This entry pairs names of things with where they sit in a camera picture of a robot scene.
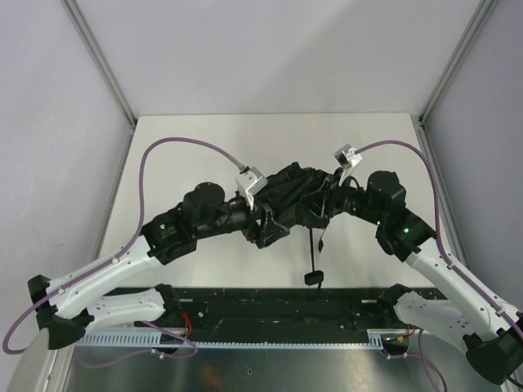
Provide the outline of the black folding umbrella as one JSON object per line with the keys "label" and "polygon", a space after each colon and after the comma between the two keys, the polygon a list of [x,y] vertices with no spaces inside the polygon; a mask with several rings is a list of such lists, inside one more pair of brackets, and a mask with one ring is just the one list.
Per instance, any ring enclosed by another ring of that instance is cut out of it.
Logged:
{"label": "black folding umbrella", "polygon": [[301,226],[308,229],[311,271],[304,274],[304,283],[314,287],[320,294],[324,282],[324,272],[316,268],[315,258],[321,253],[321,246],[315,242],[314,231],[325,230],[330,219],[318,223],[306,223],[300,200],[306,188],[318,179],[324,179],[329,173],[313,167],[301,167],[291,163],[277,173],[267,177],[268,184],[255,196],[257,205],[267,204],[274,212],[278,223],[289,229]]}

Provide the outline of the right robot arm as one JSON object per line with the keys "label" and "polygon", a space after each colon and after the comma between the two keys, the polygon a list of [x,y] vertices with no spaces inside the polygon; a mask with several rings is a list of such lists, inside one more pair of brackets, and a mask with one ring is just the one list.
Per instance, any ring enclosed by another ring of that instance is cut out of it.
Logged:
{"label": "right robot arm", "polygon": [[382,250],[428,279],[444,296],[430,302],[401,285],[392,301],[396,317],[466,355],[487,381],[510,381],[522,365],[522,312],[482,283],[445,250],[439,234],[406,207],[406,190],[391,171],[376,171],[367,186],[353,187],[342,173],[306,172],[299,198],[307,215],[322,222],[342,212],[376,225]]}

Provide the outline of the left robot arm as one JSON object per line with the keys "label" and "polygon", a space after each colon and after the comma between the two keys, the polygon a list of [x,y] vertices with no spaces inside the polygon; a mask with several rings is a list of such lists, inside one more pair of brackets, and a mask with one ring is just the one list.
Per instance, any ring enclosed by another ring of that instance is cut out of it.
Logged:
{"label": "left robot arm", "polygon": [[179,313],[177,295],[167,284],[138,294],[113,296],[111,291],[127,278],[194,252],[200,239],[239,231],[257,247],[268,247],[295,225],[296,202],[275,184],[266,185],[253,200],[243,194],[226,200],[220,185],[202,183],[112,254],[61,278],[32,277],[29,295],[38,328],[48,333],[49,350],[72,345],[99,328]]}

